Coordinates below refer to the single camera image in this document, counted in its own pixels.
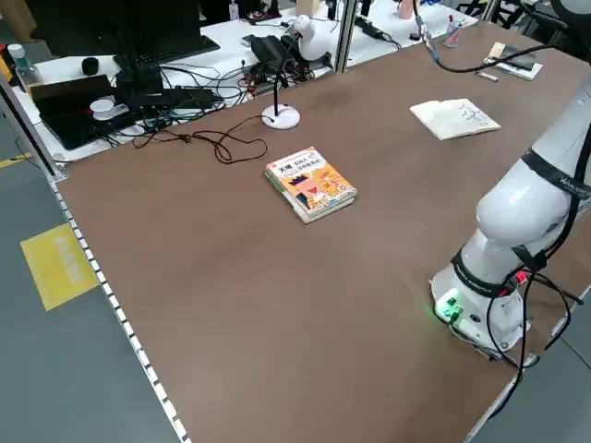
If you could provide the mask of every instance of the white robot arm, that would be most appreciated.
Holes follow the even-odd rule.
[[[588,1],[553,0],[552,4],[567,23],[591,35]],[[522,298],[510,284],[503,287],[508,276],[520,269],[524,260],[537,257],[544,261],[551,256],[549,251],[565,224],[573,222],[569,213],[576,210],[580,216],[591,207],[591,168],[583,169],[574,180],[579,159],[588,158],[591,150],[591,137],[585,143],[590,124],[591,79],[530,152],[480,200],[478,229],[452,263],[432,280],[437,315],[453,321],[456,329],[483,349],[494,353],[496,348],[489,332],[503,351],[523,334]],[[549,179],[539,165],[554,178]],[[578,204],[574,209],[573,201]],[[490,306],[497,298],[499,302]]]

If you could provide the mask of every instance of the white lamp base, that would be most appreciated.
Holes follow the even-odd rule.
[[[299,112],[287,104],[277,106],[279,115],[275,115],[275,106],[271,105],[262,112],[262,123],[274,129],[291,129],[299,124]]]

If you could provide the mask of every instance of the yellow book cover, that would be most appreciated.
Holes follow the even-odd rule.
[[[311,219],[343,206],[357,193],[313,147],[269,163],[266,175]]]

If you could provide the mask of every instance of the black keyboard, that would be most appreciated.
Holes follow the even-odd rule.
[[[182,58],[192,57],[193,55],[205,54],[211,51],[217,51],[220,49],[220,45],[214,42],[209,37],[201,35],[199,37],[199,44],[196,44],[195,49],[187,51],[158,51],[156,53],[150,52],[149,54],[138,54],[138,65],[139,66],[157,66],[168,62],[174,62]],[[115,56],[115,62],[120,68],[126,67],[125,59],[120,56]]]

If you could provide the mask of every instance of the gray floor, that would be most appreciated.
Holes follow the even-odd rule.
[[[0,42],[11,39],[0,20]],[[34,62],[48,56],[40,45],[27,52]],[[0,160],[19,154],[15,138],[0,118]],[[31,164],[0,169],[0,214],[0,441],[178,442],[100,288],[44,311],[19,242],[65,219]],[[588,442],[589,337],[591,306],[584,306],[566,341],[527,371],[507,408],[473,441]]]
[[[178,443],[101,287],[44,310],[20,241],[65,219],[41,172],[0,169],[0,208],[0,441]]]

